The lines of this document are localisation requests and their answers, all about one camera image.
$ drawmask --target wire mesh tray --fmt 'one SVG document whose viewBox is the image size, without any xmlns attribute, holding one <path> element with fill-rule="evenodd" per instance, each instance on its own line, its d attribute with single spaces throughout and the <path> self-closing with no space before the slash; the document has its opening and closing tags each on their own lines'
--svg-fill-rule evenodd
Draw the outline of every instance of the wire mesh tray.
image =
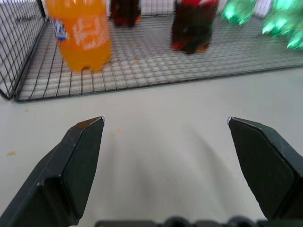
<svg viewBox="0 0 303 227">
<path fill-rule="evenodd" d="M 0 96 L 13 97 L 44 22 L 36 1 L 0 0 Z"/>
<path fill-rule="evenodd" d="M 262 36 L 262 20 L 243 27 L 219 17 L 206 53 L 187 55 L 170 48 L 173 16 L 144 17 L 133 29 L 110 25 L 111 62 L 100 72 L 71 72 L 62 60 L 51 24 L 46 24 L 17 89 L 29 101 L 149 87 L 303 66 L 287 40 Z"/>
</svg>

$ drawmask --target orange liquid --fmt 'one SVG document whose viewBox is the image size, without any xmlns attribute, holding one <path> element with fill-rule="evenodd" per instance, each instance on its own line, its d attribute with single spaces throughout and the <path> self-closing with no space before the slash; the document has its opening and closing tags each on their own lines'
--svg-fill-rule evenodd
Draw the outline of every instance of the orange liquid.
<svg viewBox="0 0 303 227">
<path fill-rule="evenodd" d="M 64 25 L 66 38 L 58 46 L 73 71 L 101 70 L 110 61 L 106 0 L 46 0 L 46 7 L 50 18 Z"/>
</svg>

